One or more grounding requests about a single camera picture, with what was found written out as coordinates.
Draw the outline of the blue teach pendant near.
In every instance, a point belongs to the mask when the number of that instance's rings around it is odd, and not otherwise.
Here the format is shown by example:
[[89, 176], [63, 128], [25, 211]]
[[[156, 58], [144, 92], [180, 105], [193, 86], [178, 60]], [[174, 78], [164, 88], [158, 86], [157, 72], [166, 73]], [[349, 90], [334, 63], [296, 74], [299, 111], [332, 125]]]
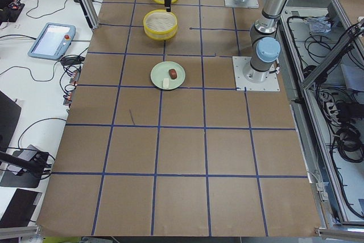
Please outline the blue teach pendant near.
[[76, 34], [74, 25], [47, 23], [28, 51], [29, 57], [60, 60]]

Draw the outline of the black power adapter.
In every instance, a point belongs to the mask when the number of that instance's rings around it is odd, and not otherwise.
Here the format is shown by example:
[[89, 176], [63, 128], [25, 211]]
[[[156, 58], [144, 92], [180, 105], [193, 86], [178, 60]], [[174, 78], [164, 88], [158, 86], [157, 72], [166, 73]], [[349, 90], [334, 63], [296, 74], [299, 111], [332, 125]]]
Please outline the black power adapter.
[[64, 56], [60, 62], [63, 66], [79, 65], [84, 62], [85, 58], [79, 55]]

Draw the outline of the white bun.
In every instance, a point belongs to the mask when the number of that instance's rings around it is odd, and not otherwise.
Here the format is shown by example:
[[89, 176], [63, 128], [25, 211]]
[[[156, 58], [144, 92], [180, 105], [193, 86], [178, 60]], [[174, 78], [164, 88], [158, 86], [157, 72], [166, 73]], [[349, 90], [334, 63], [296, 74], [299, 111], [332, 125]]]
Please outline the white bun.
[[162, 88], [167, 90], [169, 89], [170, 80], [169, 78], [164, 78], [162, 82]]

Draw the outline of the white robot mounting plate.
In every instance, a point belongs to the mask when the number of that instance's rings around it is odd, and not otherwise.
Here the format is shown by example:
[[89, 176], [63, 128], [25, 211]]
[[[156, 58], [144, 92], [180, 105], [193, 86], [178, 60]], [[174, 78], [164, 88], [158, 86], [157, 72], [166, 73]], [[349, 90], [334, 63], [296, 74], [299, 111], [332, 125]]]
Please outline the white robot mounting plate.
[[251, 57], [248, 56], [233, 56], [233, 69], [235, 77], [235, 86], [238, 91], [256, 91], [256, 92], [278, 92], [280, 91], [277, 74], [270, 73], [274, 71], [272, 65], [270, 70], [264, 75], [265, 79], [262, 82], [250, 81], [252, 78], [259, 78], [259, 74], [254, 76], [252, 71], [249, 71]]

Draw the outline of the light green plate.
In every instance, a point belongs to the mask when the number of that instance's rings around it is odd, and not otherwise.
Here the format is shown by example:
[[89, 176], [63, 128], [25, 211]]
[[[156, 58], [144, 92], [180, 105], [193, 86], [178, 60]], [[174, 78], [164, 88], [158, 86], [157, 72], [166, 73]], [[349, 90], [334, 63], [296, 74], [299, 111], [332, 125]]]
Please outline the light green plate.
[[[177, 72], [177, 79], [171, 79], [169, 74], [168, 74], [168, 70], [169, 69], [175, 69]], [[173, 90], [178, 88], [179, 86], [182, 85], [182, 83], [184, 82], [186, 77], [186, 73], [184, 68], [173, 61], [163, 61], [158, 63], [157, 65], [155, 65], [150, 73], [150, 78], [152, 83], [159, 89], [165, 90], [162, 88], [162, 82], [164, 78], [169, 78], [170, 80], [170, 84], [169, 84], [169, 89], [167, 90]]]

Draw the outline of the brown bun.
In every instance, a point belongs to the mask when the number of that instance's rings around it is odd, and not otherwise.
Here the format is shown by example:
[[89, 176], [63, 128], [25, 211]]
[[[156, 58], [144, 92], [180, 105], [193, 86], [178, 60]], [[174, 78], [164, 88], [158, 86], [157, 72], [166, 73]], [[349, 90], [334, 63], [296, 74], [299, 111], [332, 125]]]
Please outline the brown bun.
[[170, 76], [170, 78], [171, 79], [177, 79], [177, 72], [176, 72], [176, 70], [175, 69], [169, 69], [168, 70], [168, 74], [169, 74], [169, 76]]

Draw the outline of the black laptop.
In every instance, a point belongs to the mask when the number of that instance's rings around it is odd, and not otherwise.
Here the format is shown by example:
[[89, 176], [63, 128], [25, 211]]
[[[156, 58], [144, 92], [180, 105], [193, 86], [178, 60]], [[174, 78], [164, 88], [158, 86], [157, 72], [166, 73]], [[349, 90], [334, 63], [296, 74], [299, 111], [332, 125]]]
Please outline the black laptop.
[[0, 104], [1, 151], [5, 153], [14, 135], [22, 108], [3, 92]]

